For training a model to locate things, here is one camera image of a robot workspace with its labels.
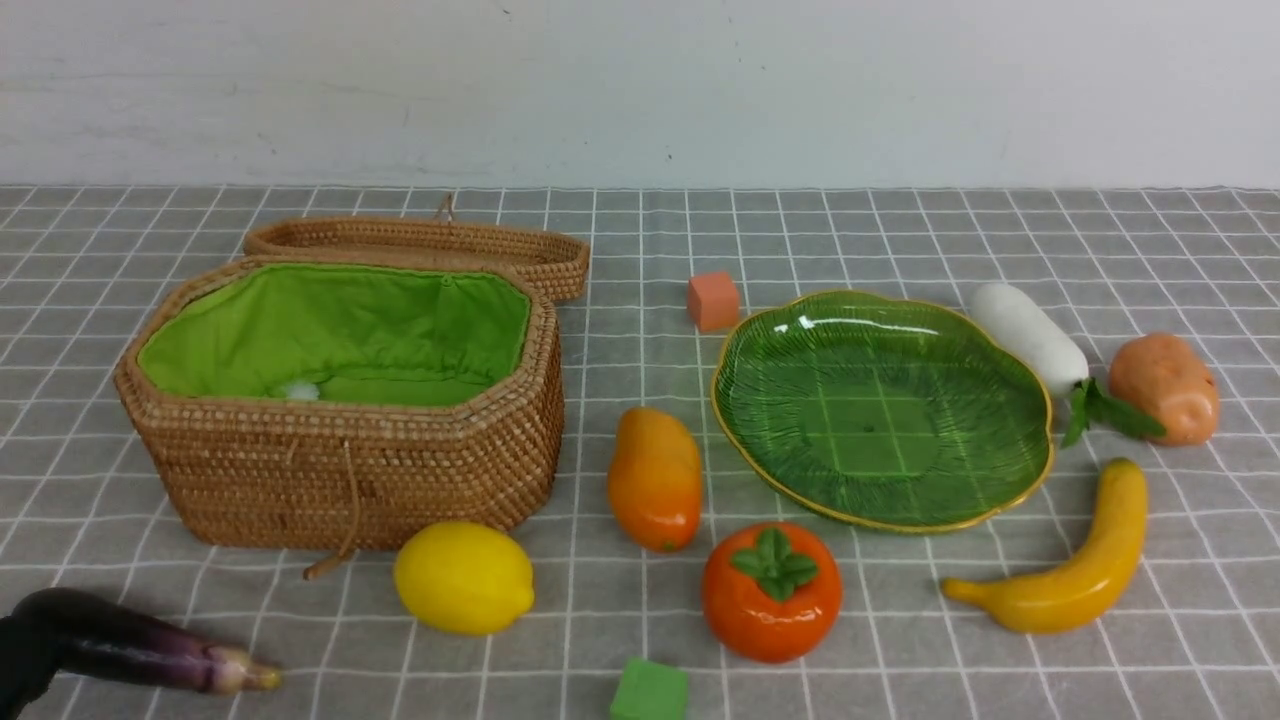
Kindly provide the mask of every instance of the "gray checkered tablecloth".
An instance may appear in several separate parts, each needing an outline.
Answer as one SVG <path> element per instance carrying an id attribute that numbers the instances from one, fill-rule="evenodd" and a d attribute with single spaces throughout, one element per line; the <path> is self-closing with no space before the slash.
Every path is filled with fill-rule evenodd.
<path id="1" fill-rule="evenodd" d="M 549 505 L 515 536 L 538 605 L 506 633 L 415 624 L 389 553 L 312 583 L 317 553 L 211 548 L 175 518 L 109 370 L 175 283 L 225 263 L 246 228 L 349 213 L 430 217 L 443 190 L 0 187 L 0 612 L 76 585 L 252 644 L 288 667 L 270 694 L 204 698 L 60 676 L 23 720 L 599 720 L 630 656 L 690 674 L 691 720 L 1275 720 L 1280 716 L 1280 195 L 1161 191 L 462 190 L 460 217 L 591 242 L 589 290 L 561 309 L 568 424 Z M 1106 429 L 1046 487 L 982 527 L 931 538 L 852 530 L 783 502 L 707 402 L 723 333 L 684 309 L 728 270 L 749 310 L 856 287 L 961 307 L 975 283 L 1027 290 L 1098 372 L 1125 340 L 1190 340 L 1222 392 L 1219 434 L 1156 450 Z M 603 492 L 636 404 L 682 418 L 707 460 L 704 528 L 641 553 Z M 1100 461 L 1148 471 L 1142 568 L 1101 621 L 1005 632 L 940 600 L 937 578 L 1065 560 L 1089 528 Z M 846 607 L 803 661 L 726 653 L 699 614 L 717 538 L 790 518 L 841 562 Z"/>

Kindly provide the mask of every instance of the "basket string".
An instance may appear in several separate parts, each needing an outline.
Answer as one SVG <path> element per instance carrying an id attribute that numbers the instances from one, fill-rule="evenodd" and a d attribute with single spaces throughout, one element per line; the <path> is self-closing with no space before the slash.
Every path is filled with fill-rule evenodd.
<path id="1" fill-rule="evenodd" d="M 293 445 L 297 447 L 297 441 L 294 441 Z M 289 456 L 292 455 L 293 448 L 291 447 Z M 351 546 L 355 544 L 356 533 L 360 530 L 360 486 L 356 483 L 356 470 L 351 462 L 351 443 L 348 441 L 342 441 L 342 456 L 347 462 L 347 482 L 351 484 L 351 521 L 347 524 L 347 537 L 343 538 L 337 552 L 303 570 L 303 580 L 314 580 L 333 570 L 338 565 L 342 565 L 347 560 L 351 560 Z"/>
<path id="2" fill-rule="evenodd" d="M 435 209 L 435 215 L 431 215 L 433 220 L 439 220 L 440 215 L 448 215 L 445 222 L 452 223 L 457 220 L 457 215 L 453 214 L 453 193 L 444 193 L 444 200 L 440 201 L 440 206 Z"/>

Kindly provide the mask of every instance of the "glass plate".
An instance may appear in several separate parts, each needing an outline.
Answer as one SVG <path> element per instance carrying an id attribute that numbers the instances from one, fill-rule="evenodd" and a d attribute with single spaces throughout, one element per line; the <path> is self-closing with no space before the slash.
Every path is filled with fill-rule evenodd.
<path id="1" fill-rule="evenodd" d="M 1044 384 L 931 302 L 837 290 L 756 313 L 724 341 L 712 406 L 777 491 L 884 530 L 975 525 L 1053 464 Z"/>

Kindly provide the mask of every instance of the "persimmon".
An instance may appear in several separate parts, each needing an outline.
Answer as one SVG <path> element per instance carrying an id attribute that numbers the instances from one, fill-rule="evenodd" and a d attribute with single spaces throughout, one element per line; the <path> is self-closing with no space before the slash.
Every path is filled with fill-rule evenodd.
<path id="1" fill-rule="evenodd" d="M 1111 395 L 1165 427 L 1165 434 L 1149 436 L 1149 442 L 1201 445 L 1217 430 L 1221 400 L 1213 374 L 1175 334 L 1151 333 L 1120 346 L 1108 386 Z"/>
<path id="2" fill-rule="evenodd" d="M 822 643 L 845 585 L 831 551 L 806 528 L 760 523 L 724 538 L 703 570 L 703 616 L 728 650 L 782 664 Z"/>
<path id="3" fill-rule="evenodd" d="M 698 534 L 703 471 L 698 442 L 684 423 L 654 407 L 618 420 L 607 479 L 618 527 L 653 552 L 675 552 Z"/>

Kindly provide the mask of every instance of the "basket lid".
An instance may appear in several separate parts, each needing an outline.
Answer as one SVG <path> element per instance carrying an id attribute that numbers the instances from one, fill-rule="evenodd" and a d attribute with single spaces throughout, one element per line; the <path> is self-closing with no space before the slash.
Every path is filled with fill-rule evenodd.
<path id="1" fill-rule="evenodd" d="M 590 264 L 590 247 L 567 234 L 457 222 L 452 192 L 429 220 L 360 215 L 293 218 L 244 236 L 246 255 L 316 252 L 353 260 L 371 252 L 481 260 L 511 270 L 553 301 L 582 295 Z"/>

